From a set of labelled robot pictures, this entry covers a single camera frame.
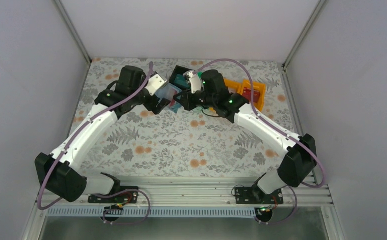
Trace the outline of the blue leather card holder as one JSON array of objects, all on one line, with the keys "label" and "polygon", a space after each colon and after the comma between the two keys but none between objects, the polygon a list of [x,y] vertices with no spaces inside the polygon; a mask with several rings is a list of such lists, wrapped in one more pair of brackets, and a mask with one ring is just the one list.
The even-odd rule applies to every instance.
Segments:
[{"label": "blue leather card holder", "polygon": [[167,108],[177,114],[182,105],[174,100],[174,96],[180,94],[181,92],[182,90],[179,87],[168,83],[163,88],[159,89],[155,95],[161,100],[169,100],[170,104],[167,106]]}]

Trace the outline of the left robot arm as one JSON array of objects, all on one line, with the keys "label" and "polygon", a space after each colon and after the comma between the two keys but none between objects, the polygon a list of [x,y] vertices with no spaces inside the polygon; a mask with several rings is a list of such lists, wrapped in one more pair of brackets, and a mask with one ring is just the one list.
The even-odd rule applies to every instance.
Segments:
[{"label": "left robot arm", "polygon": [[101,195],[113,203],[120,198],[120,181],[108,174],[87,176],[80,169],[91,148],[123,115],[137,106],[158,114],[169,100],[158,95],[168,84],[149,65],[149,73],[135,66],[121,69],[119,79],[99,93],[90,112],[73,133],[51,153],[40,153],[35,168],[40,183],[38,202],[45,191],[74,202],[83,195]]}]

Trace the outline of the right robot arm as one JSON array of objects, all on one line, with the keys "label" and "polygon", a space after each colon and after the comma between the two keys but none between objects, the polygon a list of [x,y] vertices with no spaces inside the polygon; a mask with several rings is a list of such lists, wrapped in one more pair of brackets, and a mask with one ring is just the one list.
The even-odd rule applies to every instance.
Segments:
[{"label": "right robot arm", "polygon": [[297,188],[317,166],[315,139],[291,132],[259,112],[239,93],[230,92],[224,78],[217,70],[207,70],[201,75],[190,70],[183,74],[190,88],[174,96],[186,111],[212,108],[220,118],[236,124],[269,144],[283,158],[276,170],[264,173],[252,190],[253,199],[264,204],[272,193],[285,186]]}]

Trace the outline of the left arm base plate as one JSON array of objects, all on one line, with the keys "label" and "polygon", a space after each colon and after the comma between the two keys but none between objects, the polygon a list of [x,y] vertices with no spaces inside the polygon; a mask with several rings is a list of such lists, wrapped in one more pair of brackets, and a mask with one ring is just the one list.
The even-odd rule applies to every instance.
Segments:
[{"label": "left arm base plate", "polygon": [[138,186],[121,186],[119,190],[112,190],[105,196],[90,195],[87,202],[90,204],[136,204],[139,196]]}]

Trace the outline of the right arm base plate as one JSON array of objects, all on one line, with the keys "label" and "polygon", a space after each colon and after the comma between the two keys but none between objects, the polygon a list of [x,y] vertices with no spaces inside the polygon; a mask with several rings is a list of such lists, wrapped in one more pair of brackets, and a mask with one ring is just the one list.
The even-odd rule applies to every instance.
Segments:
[{"label": "right arm base plate", "polygon": [[284,203],[281,189],[265,194],[259,188],[236,185],[231,194],[238,205],[281,205]]}]

